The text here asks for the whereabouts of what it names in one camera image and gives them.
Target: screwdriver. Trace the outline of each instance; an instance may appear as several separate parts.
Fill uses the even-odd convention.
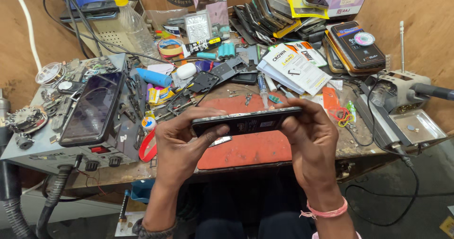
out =
[[[276,88],[281,90],[285,94],[285,97],[296,98],[291,92],[287,91],[282,84],[276,85]]]

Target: left hand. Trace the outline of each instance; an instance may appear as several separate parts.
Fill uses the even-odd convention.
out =
[[[181,187],[194,173],[197,162],[208,146],[230,130],[226,124],[215,126],[205,131],[195,141],[188,143],[193,138],[190,131],[191,121],[227,114],[226,111],[215,108],[193,107],[171,120],[159,123],[156,127],[158,154],[156,183],[165,187]]]

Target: knob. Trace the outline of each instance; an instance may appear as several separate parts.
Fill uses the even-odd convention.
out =
[[[87,161],[85,162],[85,171],[87,172],[94,172],[98,169],[99,162],[98,161]]]
[[[109,158],[109,167],[118,167],[120,166],[121,161],[123,158],[121,157],[110,157]]]

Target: masking tape roll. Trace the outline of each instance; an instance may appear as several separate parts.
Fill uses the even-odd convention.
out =
[[[177,48],[166,48],[170,45],[179,45]],[[177,55],[183,52],[183,41],[179,39],[164,39],[159,43],[159,51],[163,55]]]

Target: solder wire spool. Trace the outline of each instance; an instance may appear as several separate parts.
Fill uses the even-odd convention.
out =
[[[38,84],[50,86],[65,74],[65,67],[59,62],[52,62],[44,66],[35,77]]]
[[[354,39],[355,42],[360,46],[372,45],[375,41],[374,36],[367,32],[356,33]]]

